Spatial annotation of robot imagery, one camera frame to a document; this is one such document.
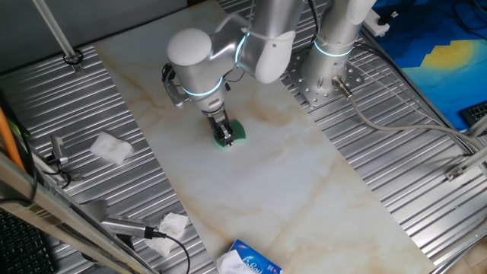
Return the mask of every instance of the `blue fabric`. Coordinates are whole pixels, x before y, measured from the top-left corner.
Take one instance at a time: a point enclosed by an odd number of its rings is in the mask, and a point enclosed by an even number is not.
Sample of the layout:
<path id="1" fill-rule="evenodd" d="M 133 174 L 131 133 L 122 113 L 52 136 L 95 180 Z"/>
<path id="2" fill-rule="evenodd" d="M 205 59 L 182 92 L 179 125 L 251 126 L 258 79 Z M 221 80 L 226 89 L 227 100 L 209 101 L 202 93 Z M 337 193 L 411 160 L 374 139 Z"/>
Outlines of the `blue fabric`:
<path id="1" fill-rule="evenodd" d="M 374 10 L 380 15 L 390 14 L 394 11 L 391 7 L 400 9 L 408 2 L 411 1 L 379 0 Z M 418 0 L 415 6 L 442 8 L 453 14 L 453 2 Z M 479 4 L 487 6 L 487 1 L 479 0 Z M 459 4 L 458 12 L 470 27 L 485 25 L 468 4 Z M 477 13 L 487 21 L 487 14 L 478 9 Z M 474 31 L 487 37 L 487 28 Z M 475 52 L 467 64 L 451 70 L 421 67 L 435 46 L 449 46 L 453 40 L 475 40 Z M 467 128 L 458 111 L 487 100 L 487 42 L 462 30 L 447 15 L 430 10 L 399 14 L 390 22 L 386 36 L 378 37 L 377 42 L 457 129 Z"/>

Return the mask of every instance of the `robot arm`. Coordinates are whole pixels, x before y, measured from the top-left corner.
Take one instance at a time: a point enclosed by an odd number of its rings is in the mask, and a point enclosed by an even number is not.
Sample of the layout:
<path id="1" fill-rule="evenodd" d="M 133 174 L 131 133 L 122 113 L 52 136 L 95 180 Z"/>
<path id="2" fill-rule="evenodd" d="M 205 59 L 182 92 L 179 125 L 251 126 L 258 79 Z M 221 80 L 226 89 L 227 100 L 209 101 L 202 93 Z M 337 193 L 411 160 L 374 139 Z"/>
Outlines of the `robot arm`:
<path id="1" fill-rule="evenodd" d="M 180 107 L 184 101 L 193 102 L 208 118 L 216 138 L 232 145 L 223 76 L 238 66 L 262 83 L 279 79 L 291 57 L 302 9 L 302 0 L 258 0 L 250 30 L 247 19 L 232 14 L 211 35 L 197 29 L 177 33 L 167 47 L 171 64 L 163 70 L 173 103 Z M 179 94 L 170 81 L 171 69 L 186 94 Z"/>
<path id="2" fill-rule="evenodd" d="M 346 73 L 348 54 L 374 3 L 335 0 L 323 15 L 320 41 L 303 67 L 310 74 L 307 81 L 318 82 L 317 92 L 322 86 L 333 87 L 333 76 Z M 257 0 L 249 30 L 247 19 L 232 14 L 211 35 L 194 28 L 177 33 L 167 48 L 170 64 L 163 69 L 163 83 L 174 105 L 181 107 L 183 102 L 191 101 L 208 118 L 215 137 L 232 145 L 233 131 L 224 108 L 229 88 L 224 84 L 224 75 L 237 66 L 264 84 L 278 80 L 291 57 L 303 5 L 303 0 Z M 171 81 L 175 75 L 185 94 L 179 94 Z"/>

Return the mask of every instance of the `white tissue paper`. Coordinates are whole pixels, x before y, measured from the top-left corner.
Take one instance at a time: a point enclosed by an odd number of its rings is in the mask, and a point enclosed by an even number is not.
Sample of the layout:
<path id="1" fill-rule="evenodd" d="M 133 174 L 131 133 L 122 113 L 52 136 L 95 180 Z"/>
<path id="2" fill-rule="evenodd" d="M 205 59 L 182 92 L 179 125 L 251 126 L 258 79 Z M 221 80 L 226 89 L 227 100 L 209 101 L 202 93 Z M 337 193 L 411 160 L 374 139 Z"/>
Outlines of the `white tissue paper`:
<path id="1" fill-rule="evenodd" d="M 100 133 L 97 141 L 90 147 L 90 151 L 94 155 L 116 164 L 122 164 L 131 150 L 132 146 L 128 142 L 120 141 L 105 132 Z"/>
<path id="2" fill-rule="evenodd" d="M 183 236 L 184 228 L 188 222 L 188 217 L 184 215 L 169 213 L 159 224 L 159 232 L 165 233 L 176 240 Z M 145 244 L 159 252 L 162 256 L 169 255 L 170 248 L 176 244 L 172 240 L 164 238 L 144 239 Z"/>
<path id="3" fill-rule="evenodd" d="M 216 269 L 220 274 L 256 274 L 242 261 L 236 250 L 219 257 L 216 260 Z"/>

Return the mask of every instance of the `marble surface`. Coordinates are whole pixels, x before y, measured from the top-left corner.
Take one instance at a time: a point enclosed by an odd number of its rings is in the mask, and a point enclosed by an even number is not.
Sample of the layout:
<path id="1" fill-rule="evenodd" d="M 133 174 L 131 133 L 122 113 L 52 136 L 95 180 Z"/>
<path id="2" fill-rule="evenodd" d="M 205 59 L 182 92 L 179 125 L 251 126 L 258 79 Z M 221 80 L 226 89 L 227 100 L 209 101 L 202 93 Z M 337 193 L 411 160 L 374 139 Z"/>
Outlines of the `marble surface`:
<path id="1" fill-rule="evenodd" d="M 213 260 L 241 239 L 297 273 L 428 273 L 409 239 L 281 82 L 245 75 L 226 99 L 247 131 L 221 151 L 206 118 L 161 83 L 169 39 L 224 18 L 214 1 L 95 46 Z"/>

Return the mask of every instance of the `black keyboard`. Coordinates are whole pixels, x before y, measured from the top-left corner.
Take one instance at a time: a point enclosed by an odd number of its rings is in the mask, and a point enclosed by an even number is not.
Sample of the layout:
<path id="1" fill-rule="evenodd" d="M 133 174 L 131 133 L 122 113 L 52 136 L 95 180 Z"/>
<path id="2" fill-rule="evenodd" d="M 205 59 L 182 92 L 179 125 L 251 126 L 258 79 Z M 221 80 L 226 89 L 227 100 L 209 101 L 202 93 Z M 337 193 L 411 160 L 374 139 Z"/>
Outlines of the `black keyboard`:
<path id="1" fill-rule="evenodd" d="M 51 274 L 54 257 L 41 231 L 0 209 L 1 273 Z"/>
<path id="2" fill-rule="evenodd" d="M 487 102 L 483 102 L 477 104 L 473 107 L 467 107 L 465 110 L 460 111 L 460 116 L 462 117 L 463 121 L 471 127 L 477 123 L 481 118 L 487 115 Z M 487 130 L 480 133 L 479 136 L 486 135 Z"/>

